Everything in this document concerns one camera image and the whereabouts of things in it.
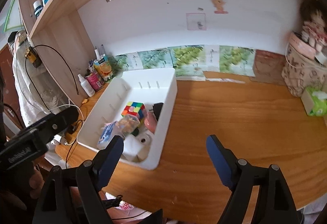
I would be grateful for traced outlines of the white power adapter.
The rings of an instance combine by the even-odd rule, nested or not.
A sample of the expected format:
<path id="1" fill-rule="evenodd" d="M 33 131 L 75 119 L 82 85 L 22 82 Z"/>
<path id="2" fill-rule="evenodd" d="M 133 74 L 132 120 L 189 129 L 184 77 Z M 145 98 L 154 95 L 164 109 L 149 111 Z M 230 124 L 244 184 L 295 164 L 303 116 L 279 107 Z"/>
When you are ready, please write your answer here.
<path id="1" fill-rule="evenodd" d="M 124 150 L 122 155 L 129 162 L 143 162 L 150 151 L 152 143 L 151 132 L 143 132 L 138 136 L 128 135 L 124 140 Z"/>

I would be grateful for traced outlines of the clear plastic box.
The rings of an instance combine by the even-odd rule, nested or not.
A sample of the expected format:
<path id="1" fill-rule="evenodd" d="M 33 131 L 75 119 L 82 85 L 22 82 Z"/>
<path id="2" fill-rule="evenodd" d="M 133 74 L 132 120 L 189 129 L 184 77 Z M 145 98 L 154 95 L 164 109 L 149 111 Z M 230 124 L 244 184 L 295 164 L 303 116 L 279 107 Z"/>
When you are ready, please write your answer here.
<path id="1" fill-rule="evenodd" d="M 117 121 L 116 126 L 120 133 L 124 136 L 134 132 L 136 128 L 138 128 L 140 121 L 138 117 L 127 114 L 122 119 Z"/>

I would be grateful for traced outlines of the black case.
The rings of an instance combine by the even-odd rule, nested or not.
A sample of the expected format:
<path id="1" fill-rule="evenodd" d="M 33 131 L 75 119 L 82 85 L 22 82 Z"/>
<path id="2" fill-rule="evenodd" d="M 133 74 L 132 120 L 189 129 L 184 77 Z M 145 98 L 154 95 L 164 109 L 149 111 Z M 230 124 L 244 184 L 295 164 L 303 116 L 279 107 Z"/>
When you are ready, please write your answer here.
<path id="1" fill-rule="evenodd" d="M 156 118 L 156 121 L 158 121 L 159 118 L 160 118 L 160 114 L 161 114 L 163 105 L 164 104 L 162 102 L 159 102 L 159 103 L 154 104 L 153 107 L 152 107 L 153 114 L 154 114 L 154 116 Z"/>

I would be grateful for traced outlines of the white plastic storage bin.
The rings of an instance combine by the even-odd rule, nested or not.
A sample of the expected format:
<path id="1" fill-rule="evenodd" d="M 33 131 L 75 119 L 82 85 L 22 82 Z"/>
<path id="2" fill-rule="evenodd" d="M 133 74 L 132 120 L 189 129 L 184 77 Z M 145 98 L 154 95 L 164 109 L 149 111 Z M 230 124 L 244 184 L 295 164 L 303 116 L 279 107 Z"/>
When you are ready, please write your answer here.
<path id="1" fill-rule="evenodd" d="M 88 114 L 77 142 L 94 151 L 114 135 L 124 140 L 121 161 L 157 168 L 177 95 L 174 68 L 125 71 L 115 77 Z"/>

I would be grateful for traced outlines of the blue floss pick box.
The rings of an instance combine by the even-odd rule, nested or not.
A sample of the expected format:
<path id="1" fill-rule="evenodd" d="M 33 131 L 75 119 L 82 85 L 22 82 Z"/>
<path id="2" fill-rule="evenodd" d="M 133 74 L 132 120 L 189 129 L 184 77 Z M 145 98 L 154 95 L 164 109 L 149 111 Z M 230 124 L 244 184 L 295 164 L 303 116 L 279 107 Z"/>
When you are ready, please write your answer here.
<path id="1" fill-rule="evenodd" d="M 100 150 L 105 149 L 114 136 L 120 136 L 122 139 L 125 139 L 125 136 L 118 125 L 118 121 L 105 124 L 102 134 L 97 142 L 97 148 Z"/>

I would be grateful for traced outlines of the colourful puzzle cube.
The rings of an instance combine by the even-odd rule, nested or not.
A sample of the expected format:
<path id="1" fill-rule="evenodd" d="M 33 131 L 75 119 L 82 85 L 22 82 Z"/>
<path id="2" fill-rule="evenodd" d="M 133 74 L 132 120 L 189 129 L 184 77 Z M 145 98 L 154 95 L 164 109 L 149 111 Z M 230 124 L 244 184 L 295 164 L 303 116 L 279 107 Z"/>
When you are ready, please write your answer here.
<path id="1" fill-rule="evenodd" d="M 141 102 L 129 101 L 121 112 L 121 116 L 132 115 L 140 121 L 146 116 L 145 105 Z"/>

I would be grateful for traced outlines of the red snack packet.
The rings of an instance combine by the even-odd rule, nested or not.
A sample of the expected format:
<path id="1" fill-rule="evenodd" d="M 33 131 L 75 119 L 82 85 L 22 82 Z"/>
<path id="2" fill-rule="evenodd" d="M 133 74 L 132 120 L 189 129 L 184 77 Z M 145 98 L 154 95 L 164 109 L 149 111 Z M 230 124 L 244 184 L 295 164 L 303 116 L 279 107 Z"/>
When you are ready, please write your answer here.
<path id="1" fill-rule="evenodd" d="M 95 92 L 99 91 L 104 86 L 104 80 L 101 78 L 97 71 L 91 72 L 89 75 L 86 75 L 85 78 L 90 83 Z"/>

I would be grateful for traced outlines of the white spray bottle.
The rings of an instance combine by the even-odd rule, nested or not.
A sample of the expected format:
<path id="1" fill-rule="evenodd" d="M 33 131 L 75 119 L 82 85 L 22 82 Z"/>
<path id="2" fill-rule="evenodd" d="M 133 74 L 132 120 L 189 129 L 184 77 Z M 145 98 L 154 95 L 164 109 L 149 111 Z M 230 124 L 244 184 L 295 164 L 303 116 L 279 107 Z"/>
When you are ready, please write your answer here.
<path id="1" fill-rule="evenodd" d="M 86 92 L 86 94 L 89 97 L 92 97 L 95 95 L 95 90 L 92 88 L 91 84 L 85 79 L 81 74 L 78 75 L 80 85 L 83 88 L 83 90 Z"/>

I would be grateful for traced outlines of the orange juice carton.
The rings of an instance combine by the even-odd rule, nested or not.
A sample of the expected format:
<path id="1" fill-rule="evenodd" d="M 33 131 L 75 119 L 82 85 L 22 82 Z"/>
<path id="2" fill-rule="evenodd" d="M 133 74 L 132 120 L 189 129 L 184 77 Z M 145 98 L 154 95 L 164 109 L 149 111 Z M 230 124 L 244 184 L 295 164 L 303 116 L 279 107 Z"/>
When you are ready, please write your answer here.
<path id="1" fill-rule="evenodd" d="M 94 61 L 94 68 L 104 81 L 109 81 L 113 76 L 113 70 L 108 57 L 103 54 L 98 60 Z"/>

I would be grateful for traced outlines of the green tissue pack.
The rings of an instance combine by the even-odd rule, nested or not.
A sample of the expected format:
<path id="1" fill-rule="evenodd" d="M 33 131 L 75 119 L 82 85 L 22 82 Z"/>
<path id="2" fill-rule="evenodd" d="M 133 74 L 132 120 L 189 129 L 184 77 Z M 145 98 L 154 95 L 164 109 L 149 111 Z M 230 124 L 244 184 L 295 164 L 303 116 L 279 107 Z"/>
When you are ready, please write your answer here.
<path id="1" fill-rule="evenodd" d="M 308 116 L 326 115 L 326 92 L 308 86 L 303 91 L 301 101 Z"/>

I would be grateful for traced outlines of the wooden shelf unit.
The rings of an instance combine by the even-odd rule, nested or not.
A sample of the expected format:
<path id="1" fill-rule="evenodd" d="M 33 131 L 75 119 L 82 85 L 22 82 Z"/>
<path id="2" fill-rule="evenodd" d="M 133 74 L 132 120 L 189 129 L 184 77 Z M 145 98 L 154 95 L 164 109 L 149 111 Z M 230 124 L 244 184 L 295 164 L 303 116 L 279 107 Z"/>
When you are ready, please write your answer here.
<path id="1" fill-rule="evenodd" d="M 38 17 L 35 1 L 18 0 L 27 35 L 53 80 L 79 106 L 86 93 L 77 76 L 95 53 L 78 9 L 90 0 L 49 0 Z"/>

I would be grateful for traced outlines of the plush doll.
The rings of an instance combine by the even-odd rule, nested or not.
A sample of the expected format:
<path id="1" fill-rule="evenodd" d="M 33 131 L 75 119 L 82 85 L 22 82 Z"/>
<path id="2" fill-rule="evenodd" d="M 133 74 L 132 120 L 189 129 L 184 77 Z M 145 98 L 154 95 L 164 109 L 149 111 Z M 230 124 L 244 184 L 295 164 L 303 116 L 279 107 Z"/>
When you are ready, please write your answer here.
<path id="1" fill-rule="evenodd" d="M 321 52 L 326 47 L 326 7 L 318 0 L 303 0 L 299 12 L 302 41 Z"/>

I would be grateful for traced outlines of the white wall charger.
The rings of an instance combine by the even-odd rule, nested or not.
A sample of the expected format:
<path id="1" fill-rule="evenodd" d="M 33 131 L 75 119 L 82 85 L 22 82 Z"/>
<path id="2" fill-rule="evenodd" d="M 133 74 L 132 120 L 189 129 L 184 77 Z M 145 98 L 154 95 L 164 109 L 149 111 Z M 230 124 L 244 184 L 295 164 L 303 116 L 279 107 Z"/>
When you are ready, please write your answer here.
<path id="1" fill-rule="evenodd" d="M 62 144 L 62 145 L 68 145 L 69 144 L 68 141 L 64 137 L 62 137 L 62 136 L 60 136 L 58 134 L 56 134 L 54 136 L 54 139 L 52 140 L 52 143 L 54 145 L 60 145 L 60 144 Z"/>

